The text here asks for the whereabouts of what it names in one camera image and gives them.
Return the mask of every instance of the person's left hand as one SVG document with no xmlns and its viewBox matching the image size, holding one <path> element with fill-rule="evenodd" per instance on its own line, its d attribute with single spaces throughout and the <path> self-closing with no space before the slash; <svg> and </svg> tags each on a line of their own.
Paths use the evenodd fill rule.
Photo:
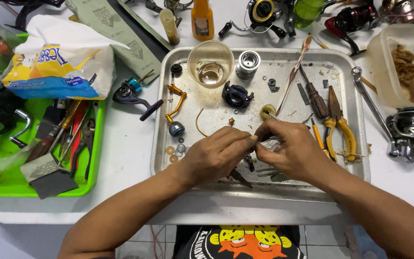
<svg viewBox="0 0 414 259">
<path fill-rule="evenodd" d="M 173 164 L 188 188 L 227 176 L 256 144 L 258 137 L 232 127 L 223 127 L 191 146 L 186 156 Z"/>
</svg>

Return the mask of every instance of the yellow pliers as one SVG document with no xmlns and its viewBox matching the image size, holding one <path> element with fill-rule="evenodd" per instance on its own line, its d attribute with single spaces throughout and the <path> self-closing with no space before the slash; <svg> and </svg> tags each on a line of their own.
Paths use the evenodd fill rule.
<svg viewBox="0 0 414 259">
<path fill-rule="evenodd" d="M 337 162 L 335 151 L 332 145 L 332 134 L 335 126 L 341 130 L 346 141 L 348 153 L 347 160 L 352 162 L 356 159 L 354 154 L 356 153 L 356 137 L 348 126 L 348 121 L 343 118 L 343 111 L 339 106 L 338 99 L 336 98 L 333 86 L 328 87 L 328 119 L 324 122 L 324 125 L 329 130 L 326 138 L 328 153 L 330 157 Z"/>
</svg>

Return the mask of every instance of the silver spool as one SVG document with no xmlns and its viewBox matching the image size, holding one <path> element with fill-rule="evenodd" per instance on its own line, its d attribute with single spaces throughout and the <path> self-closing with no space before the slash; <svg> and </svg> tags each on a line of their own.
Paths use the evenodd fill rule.
<svg viewBox="0 0 414 259">
<path fill-rule="evenodd" d="M 236 74 L 239 78 L 247 80 L 252 78 L 260 66 L 261 58 L 253 50 L 247 50 L 239 55 Z"/>
</svg>

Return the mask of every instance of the shredded fiber in container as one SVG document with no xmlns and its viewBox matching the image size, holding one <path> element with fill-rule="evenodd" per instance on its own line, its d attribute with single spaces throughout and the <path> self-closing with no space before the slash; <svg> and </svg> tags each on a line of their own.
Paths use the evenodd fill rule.
<svg viewBox="0 0 414 259">
<path fill-rule="evenodd" d="M 400 85 L 408 90 L 407 98 L 414 103 L 414 55 L 400 44 L 391 52 L 391 55 Z"/>
</svg>

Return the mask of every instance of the orange bottle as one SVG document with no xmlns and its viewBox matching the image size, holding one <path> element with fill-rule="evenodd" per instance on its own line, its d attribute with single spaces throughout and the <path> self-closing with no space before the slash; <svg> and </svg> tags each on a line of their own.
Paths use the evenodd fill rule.
<svg viewBox="0 0 414 259">
<path fill-rule="evenodd" d="M 194 0 L 191 9 L 191 27 L 194 38 L 198 40 L 211 40 L 215 33 L 213 28 L 213 12 L 208 6 L 208 0 Z"/>
</svg>

